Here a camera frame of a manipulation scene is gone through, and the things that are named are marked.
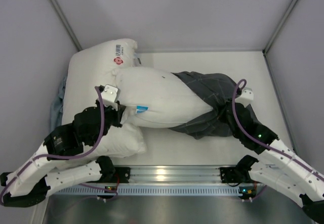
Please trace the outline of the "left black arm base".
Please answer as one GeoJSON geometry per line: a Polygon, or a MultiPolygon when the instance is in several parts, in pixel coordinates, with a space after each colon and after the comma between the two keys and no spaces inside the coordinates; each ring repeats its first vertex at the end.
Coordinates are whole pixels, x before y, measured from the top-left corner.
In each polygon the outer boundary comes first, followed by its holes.
{"type": "Polygon", "coordinates": [[[129,183],[131,169],[129,167],[116,167],[104,170],[99,181],[101,183],[129,183]]]}

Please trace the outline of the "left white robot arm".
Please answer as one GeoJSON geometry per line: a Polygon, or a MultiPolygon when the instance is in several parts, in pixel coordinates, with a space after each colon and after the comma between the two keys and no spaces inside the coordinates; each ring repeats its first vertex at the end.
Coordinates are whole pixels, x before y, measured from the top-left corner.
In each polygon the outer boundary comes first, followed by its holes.
{"type": "Polygon", "coordinates": [[[31,207],[61,189],[114,178],[111,159],[103,152],[85,156],[84,147],[97,150],[111,126],[122,126],[124,110],[120,104],[114,109],[96,102],[76,114],[73,122],[56,127],[24,166],[1,174],[1,205],[31,207]]]}

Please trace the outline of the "dark grey checked pillowcase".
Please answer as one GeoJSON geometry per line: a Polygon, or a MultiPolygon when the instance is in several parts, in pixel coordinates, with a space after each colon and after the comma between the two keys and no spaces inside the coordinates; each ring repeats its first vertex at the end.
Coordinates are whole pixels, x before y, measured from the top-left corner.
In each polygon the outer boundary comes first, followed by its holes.
{"type": "Polygon", "coordinates": [[[231,107],[236,82],[221,73],[201,74],[184,71],[174,75],[212,108],[187,123],[171,127],[170,130],[187,134],[196,140],[204,137],[232,136],[231,128],[226,122],[226,109],[231,107]]]}

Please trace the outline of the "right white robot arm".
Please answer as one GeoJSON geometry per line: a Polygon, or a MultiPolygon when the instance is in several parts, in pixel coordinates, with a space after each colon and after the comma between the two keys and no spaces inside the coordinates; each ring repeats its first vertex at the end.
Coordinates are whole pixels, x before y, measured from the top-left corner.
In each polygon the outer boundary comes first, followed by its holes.
{"type": "Polygon", "coordinates": [[[242,104],[226,103],[220,120],[236,139],[256,153],[256,157],[244,156],[234,167],[222,168],[222,182],[267,185],[294,201],[314,222],[323,223],[323,174],[302,160],[271,129],[254,120],[242,104]]]}

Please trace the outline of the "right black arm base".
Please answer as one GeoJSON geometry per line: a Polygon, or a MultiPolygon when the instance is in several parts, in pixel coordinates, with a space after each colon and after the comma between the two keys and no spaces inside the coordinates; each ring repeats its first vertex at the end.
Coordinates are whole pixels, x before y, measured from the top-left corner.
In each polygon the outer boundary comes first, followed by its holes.
{"type": "Polygon", "coordinates": [[[248,170],[239,167],[221,167],[220,177],[224,184],[250,184],[253,182],[248,170]]]}

